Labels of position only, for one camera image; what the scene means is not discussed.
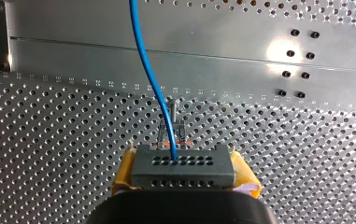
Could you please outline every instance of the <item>blue wire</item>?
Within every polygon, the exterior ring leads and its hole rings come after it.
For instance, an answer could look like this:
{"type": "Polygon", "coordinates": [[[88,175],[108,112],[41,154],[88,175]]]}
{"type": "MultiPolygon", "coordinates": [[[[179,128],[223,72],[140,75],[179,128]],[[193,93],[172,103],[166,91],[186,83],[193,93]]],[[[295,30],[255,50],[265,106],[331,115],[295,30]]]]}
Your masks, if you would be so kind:
{"type": "Polygon", "coordinates": [[[142,33],[140,31],[140,22],[139,22],[139,12],[138,12],[138,7],[137,7],[137,1],[130,0],[129,5],[130,5],[130,11],[131,11],[131,22],[132,22],[132,26],[134,28],[137,50],[139,51],[140,59],[142,60],[143,67],[145,68],[145,71],[146,71],[146,75],[148,76],[151,87],[153,88],[154,94],[158,100],[158,103],[160,104],[161,111],[163,112],[164,119],[165,119],[165,125],[166,125],[166,131],[168,132],[168,137],[169,137],[169,142],[170,142],[170,147],[171,147],[171,158],[172,158],[172,160],[175,161],[178,159],[178,152],[177,152],[177,147],[176,147],[176,142],[175,142],[174,128],[172,126],[172,120],[171,120],[171,117],[169,116],[168,108],[166,107],[166,104],[164,101],[163,93],[161,92],[160,86],[158,85],[158,82],[157,82],[157,79],[151,69],[151,64],[150,64],[150,61],[148,58],[148,54],[146,53],[145,43],[143,42],[142,33]]]}

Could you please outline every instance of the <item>perforated metal sheet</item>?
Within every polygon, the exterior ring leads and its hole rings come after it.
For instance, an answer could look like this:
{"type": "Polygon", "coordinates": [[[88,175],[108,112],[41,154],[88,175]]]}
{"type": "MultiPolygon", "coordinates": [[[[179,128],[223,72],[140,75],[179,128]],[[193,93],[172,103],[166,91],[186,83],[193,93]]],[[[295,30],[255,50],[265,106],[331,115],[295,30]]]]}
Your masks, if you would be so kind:
{"type": "MultiPolygon", "coordinates": [[[[159,114],[144,96],[0,74],[0,223],[83,223],[159,114]]],[[[281,223],[356,223],[356,112],[185,99],[179,115],[199,149],[244,155],[281,223]]]]}

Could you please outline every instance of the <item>metal grille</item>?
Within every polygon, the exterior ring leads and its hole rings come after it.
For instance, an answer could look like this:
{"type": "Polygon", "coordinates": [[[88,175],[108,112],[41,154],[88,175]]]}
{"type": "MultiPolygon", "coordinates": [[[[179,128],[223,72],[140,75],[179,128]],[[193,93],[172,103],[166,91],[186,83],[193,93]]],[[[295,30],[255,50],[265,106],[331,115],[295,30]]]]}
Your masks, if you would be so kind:
{"type": "MultiPolygon", "coordinates": [[[[236,147],[281,223],[356,223],[356,112],[181,100],[195,146],[236,147]]],[[[0,223],[83,223],[160,113],[145,96],[0,76],[0,223]]]]}
{"type": "Polygon", "coordinates": [[[256,0],[144,0],[146,3],[166,4],[169,6],[185,5],[202,9],[229,10],[231,12],[255,11],[270,17],[283,17],[296,20],[310,20],[356,25],[356,1],[320,1],[320,0],[287,0],[287,1],[256,1],[256,0]]]}

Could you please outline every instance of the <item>blue cable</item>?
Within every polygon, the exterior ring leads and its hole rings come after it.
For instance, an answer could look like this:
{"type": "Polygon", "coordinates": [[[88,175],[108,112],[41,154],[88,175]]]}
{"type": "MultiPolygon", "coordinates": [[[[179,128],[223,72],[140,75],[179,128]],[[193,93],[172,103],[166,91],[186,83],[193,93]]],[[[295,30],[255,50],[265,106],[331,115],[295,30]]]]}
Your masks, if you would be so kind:
{"type": "Polygon", "coordinates": [[[171,159],[173,161],[178,159],[178,152],[175,142],[174,128],[172,126],[172,120],[169,116],[168,108],[166,107],[163,93],[161,92],[160,86],[158,85],[157,79],[151,69],[151,64],[146,53],[145,43],[143,42],[142,33],[140,31],[140,22],[139,22],[139,12],[137,7],[136,0],[130,0],[130,12],[131,12],[131,22],[134,28],[135,41],[137,45],[137,50],[139,51],[140,59],[142,60],[143,67],[145,68],[146,75],[148,76],[151,87],[154,90],[155,97],[157,98],[158,103],[160,104],[161,111],[163,112],[166,131],[168,132],[170,147],[171,147],[171,159]]]}

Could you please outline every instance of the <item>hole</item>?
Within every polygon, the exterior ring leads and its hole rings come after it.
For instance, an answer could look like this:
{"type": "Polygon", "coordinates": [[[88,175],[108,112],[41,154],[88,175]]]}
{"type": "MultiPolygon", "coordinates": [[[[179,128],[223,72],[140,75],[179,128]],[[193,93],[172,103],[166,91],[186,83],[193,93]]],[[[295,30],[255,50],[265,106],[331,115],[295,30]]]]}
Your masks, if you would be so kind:
{"type": "Polygon", "coordinates": [[[175,187],[177,185],[177,182],[175,181],[175,180],[171,180],[171,181],[169,181],[169,186],[170,187],[175,187]]]}
{"type": "Polygon", "coordinates": [[[291,30],[291,35],[298,36],[298,35],[300,35],[300,31],[296,30],[296,29],[293,29],[293,30],[291,30]]]}
{"type": "Polygon", "coordinates": [[[290,77],[290,76],[291,76],[291,73],[288,72],[288,71],[284,71],[284,72],[282,73],[282,76],[283,76],[283,77],[290,77]]]}
{"type": "Polygon", "coordinates": [[[294,51],[293,50],[288,50],[286,52],[286,55],[288,55],[288,57],[293,57],[294,56],[294,51]]]}

